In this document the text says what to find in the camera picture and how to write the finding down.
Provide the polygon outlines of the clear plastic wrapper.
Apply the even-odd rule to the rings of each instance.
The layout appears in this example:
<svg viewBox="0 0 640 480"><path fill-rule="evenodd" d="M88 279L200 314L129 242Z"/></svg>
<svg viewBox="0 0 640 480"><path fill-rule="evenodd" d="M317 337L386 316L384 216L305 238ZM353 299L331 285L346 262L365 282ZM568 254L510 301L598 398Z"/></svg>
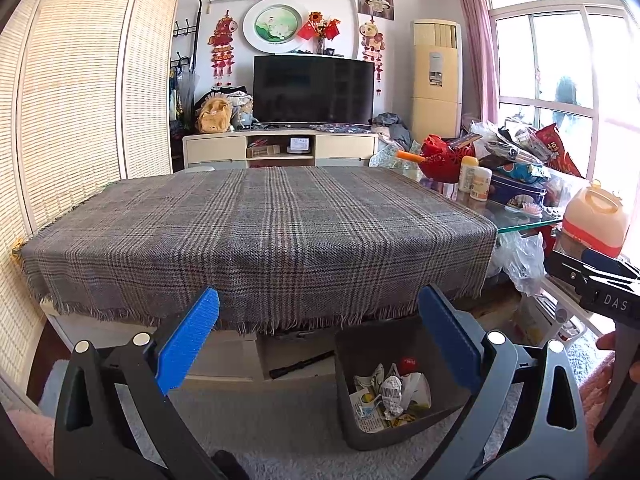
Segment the clear plastic wrapper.
<svg viewBox="0 0 640 480"><path fill-rule="evenodd" d="M432 407L431 387L422 373L414 372L402 376L400 406L404 411L416 404L419 408L429 410Z"/></svg>

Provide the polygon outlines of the red hanging decoration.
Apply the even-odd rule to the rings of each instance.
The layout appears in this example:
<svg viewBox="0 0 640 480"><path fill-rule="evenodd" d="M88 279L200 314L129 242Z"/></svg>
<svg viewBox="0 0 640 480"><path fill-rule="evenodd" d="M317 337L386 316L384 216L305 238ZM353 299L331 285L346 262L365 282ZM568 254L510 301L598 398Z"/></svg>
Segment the red hanging decoration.
<svg viewBox="0 0 640 480"><path fill-rule="evenodd" d="M233 35L238 29L238 23L229 11L218 20L207 44L210 47L210 66L217 87L224 84L230 86L234 65Z"/></svg>

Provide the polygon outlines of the blue cookie tin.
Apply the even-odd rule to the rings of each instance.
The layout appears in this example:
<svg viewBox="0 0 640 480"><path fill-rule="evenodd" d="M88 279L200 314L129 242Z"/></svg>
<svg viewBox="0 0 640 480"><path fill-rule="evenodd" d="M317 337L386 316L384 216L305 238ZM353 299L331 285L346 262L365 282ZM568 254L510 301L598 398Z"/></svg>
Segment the blue cookie tin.
<svg viewBox="0 0 640 480"><path fill-rule="evenodd" d="M519 207L525 203L542 206L547 190L541 184L528 184L513 180L502 174L493 174L488 198L504 206Z"/></svg>

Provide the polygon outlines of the red tube package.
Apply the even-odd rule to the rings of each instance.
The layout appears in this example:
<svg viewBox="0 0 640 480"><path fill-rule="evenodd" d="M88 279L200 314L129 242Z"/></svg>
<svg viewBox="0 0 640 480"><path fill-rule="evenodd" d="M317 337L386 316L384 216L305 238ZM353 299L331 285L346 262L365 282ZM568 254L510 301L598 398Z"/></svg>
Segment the red tube package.
<svg viewBox="0 0 640 480"><path fill-rule="evenodd" d="M418 361L412 356L404 356L401 358L397 364L397 368L400 376L417 373L420 370Z"/></svg>

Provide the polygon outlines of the pink hairbrush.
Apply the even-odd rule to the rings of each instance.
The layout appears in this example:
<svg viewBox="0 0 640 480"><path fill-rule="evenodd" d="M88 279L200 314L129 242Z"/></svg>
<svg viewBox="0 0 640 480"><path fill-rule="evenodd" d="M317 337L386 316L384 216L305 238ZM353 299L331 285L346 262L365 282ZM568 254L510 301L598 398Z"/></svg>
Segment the pink hairbrush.
<svg viewBox="0 0 640 480"><path fill-rule="evenodd" d="M544 212L536 203L507 204L506 210L516 214L525 214L529 218L541 218Z"/></svg>

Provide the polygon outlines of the pink curtain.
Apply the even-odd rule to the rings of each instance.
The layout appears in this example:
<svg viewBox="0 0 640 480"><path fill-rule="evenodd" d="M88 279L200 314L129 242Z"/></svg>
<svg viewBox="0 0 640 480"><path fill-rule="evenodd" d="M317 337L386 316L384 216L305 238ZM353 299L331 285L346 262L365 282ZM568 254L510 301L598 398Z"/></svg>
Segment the pink curtain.
<svg viewBox="0 0 640 480"><path fill-rule="evenodd" d="M499 90L494 36L487 0L460 0L468 34L472 75L480 107L480 119L495 124Z"/></svg>

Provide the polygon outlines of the bamboo folding screen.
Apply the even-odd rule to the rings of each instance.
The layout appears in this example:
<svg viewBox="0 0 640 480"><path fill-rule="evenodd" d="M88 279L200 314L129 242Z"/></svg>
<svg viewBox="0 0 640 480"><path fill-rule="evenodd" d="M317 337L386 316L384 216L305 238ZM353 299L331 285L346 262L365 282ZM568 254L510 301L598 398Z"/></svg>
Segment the bamboo folding screen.
<svg viewBox="0 0 640 480"><path fill-rule="evenodd" d="M168 174L178 0L1 0L1 383L24 394L44 317L17 263L112 182Z"/></svg>

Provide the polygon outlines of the silver foil pack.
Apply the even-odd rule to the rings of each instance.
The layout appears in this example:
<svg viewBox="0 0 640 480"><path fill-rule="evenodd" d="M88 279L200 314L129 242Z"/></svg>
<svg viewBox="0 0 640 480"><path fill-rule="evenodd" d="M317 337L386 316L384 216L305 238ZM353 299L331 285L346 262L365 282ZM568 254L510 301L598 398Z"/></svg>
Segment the silver foil pack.
<svg viewBox="0 0 640 480"><path fill-rule="evenodd" d="M402 407L402 381L396 364L390 366L385 379L378 388L384 406L384 416L392 419L401 415L405 409Z"/></svg>

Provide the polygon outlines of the black trash bin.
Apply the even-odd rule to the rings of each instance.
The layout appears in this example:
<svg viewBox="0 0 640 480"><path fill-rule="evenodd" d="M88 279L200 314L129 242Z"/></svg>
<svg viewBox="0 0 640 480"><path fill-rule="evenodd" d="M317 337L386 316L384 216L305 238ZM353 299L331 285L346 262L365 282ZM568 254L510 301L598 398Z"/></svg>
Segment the black trash bin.
<svg viewBox="0 0 640 480"><path fill-rule="evenodd" d="M335 378L343 437L357 451L405 441L470 396L417 316L338 332Z"/></svg>

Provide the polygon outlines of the beige standing air conditioner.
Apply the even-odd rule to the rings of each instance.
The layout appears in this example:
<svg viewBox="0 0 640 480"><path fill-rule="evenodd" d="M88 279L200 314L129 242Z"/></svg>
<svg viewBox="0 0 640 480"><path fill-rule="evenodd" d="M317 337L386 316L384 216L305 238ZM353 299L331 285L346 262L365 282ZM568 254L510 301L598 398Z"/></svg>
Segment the beige standing air conditioner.
<svg viewBox="0 0 640 480"><path fill-rule="evenodd" d="M452 21L413 22L414 79L411 132L422 144L430 136L455 138L462 115L461 26Z"/></svg>

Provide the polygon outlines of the yellow cap white bottle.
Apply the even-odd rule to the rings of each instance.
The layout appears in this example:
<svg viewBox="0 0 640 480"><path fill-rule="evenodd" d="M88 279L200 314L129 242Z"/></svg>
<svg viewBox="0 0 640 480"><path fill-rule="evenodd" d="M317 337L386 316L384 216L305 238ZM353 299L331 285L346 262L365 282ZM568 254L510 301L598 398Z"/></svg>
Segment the yellow cap white bottle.
<svg viewBox="0 0 640 480"><path fill-rule="evenodd" d="M478 159L474 156L466 155L461 159L458 190L461 193L471 192L474 171L478 167Z"/></svg>

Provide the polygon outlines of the long white medicine box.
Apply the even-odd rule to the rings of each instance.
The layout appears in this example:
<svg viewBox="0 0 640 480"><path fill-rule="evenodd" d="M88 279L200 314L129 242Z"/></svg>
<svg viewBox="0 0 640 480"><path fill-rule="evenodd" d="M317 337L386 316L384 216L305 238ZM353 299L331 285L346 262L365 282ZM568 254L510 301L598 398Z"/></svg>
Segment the long white medicine box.
<svg viewBox="0 0 640 480"><path fill-rule="evenodd" d="M380 411L381 396L375 396L369 389L360 389L349 396L357 428L365 434L377 434L387 428Z"/></svg>

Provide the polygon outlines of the white round stool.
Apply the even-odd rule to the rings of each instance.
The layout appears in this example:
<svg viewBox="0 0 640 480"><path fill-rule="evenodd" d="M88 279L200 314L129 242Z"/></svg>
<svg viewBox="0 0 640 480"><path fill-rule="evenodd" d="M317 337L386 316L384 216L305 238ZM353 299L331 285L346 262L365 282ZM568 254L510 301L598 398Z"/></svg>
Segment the white round stool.
<svg viewBox="0 0 640 480"><path fill-rule="evenodd" d="M186 168L185 170L183 170L183 172L185 172L186 174L195 174L196 172L209 172L215 170L216 168L213 166L194 166Z"/></svg>

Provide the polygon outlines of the yellow foil wrapper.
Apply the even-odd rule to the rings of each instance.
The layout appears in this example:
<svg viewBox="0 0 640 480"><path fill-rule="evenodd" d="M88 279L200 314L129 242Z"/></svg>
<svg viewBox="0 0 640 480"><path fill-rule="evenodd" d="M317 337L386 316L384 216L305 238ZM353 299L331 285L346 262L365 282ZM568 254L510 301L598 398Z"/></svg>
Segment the yellow foil wrapper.
<svg viewBox="0 0 640 480"><path fill-rule="evenodd" d="M418 420L418 418L416 417L416 415L413 415L411 413L404 413L401 414L397 417L392 418L388 424L390 425L390 428L398 428L398 427L402 427L408 424L412 424L413 422L416 422Z"/></svg>

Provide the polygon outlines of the round white wall plate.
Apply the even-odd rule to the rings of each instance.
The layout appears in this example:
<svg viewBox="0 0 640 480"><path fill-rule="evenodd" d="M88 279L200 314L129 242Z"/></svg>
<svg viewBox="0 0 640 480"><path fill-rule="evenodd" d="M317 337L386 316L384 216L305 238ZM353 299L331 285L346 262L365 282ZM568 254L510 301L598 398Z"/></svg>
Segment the round white wall plate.
<svg viewBox="0 0 640 480"><path fill-rule="evenodd" d="M242 32L259 52L290 53L304 42L298 32L307 18L307 9L295 0L258 0L246 12Z"/></svg>

